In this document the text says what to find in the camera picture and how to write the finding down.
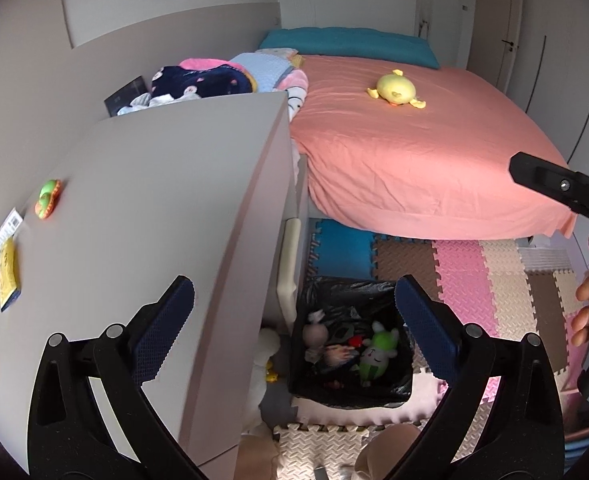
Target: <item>coral bed cover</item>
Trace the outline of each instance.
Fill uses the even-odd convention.
[[[399,68],[424,109],[368,96]],[[475,74],[357,57],[306,56],[310,87],[290,125],[316,205],[342,224],[449,240],[569,236],[575,215],[512,182],[526,152],[565,166],[536,124]]]

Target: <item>desk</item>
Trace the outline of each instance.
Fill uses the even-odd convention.
[[[193,280],[196,306],[143,389],[197,465],[223,454],[234,465],[292,173],[283,92],[111,118],[64,157],[50,173],[65,182],[54,213],[41,221],[29,204],[17,232],[22,293],[0,312],[0,441],[20,465],[48,336],[127,324],[178,274]],[[131,453],[95,392],[117,447]]]

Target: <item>light blue blanket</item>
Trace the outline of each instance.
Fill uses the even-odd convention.
[[[244,52],[230,61],[239,63],[254,77],[258,92],[271,92],[294,68],[289,60],[262,52]]]

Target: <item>green and white plush toy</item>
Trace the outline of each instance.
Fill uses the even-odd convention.
[[[391,358],[397,356],[399,330],[393,328],[388,332],[378,321],[373,322],[375,335],[371,340],[364,340],[366,351],[359,360],[359,376],[362,386],[370,386],[371,381],[381,377]]]

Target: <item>black garbage bag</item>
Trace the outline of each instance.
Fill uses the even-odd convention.
[[[369,386],[362,385],[358,368],[365,346],[358,348],[355,356],[340,367],[329,366],[323,358],[314,363],[306,361],[302,331],[309,323],[309,314],[318,310],[323,311],[321,323],[329,332],[326,345],[348,345],[348,339],[354,336],[372,339],[375,321],[387,331],[396,328],[399,331],[397,354],[390,359],[383,375],[370,381]],[[412,393],[413,351],[407,330],[395,306],[395,282],[329,277],[310,280],[297,305],[297,320],[292,330],[290,392],[331,408],[401,406]]]

